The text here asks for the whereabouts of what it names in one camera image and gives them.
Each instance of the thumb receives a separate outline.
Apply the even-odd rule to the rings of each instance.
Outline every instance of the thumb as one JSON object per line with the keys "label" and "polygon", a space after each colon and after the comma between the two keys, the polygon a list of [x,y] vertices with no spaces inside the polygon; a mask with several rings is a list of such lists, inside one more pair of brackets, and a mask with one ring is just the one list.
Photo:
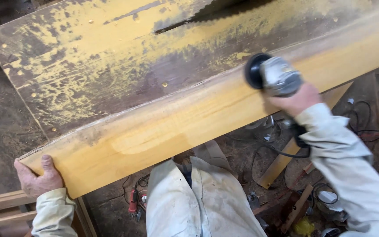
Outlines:
{"label": "thumb", "polygon": [[53,172],[55,171],[54,161],[50,155],[42,156],[42,168],[45,172]]}
{"label": "thumb", "polygon": [[36,176],[32,173],[32,171],[27,167],[27,165],[21,163],[16,159],[14,161],[14,167],[17,170],[18,179],[23,182],[26,180],[30,180],[35,178]]}

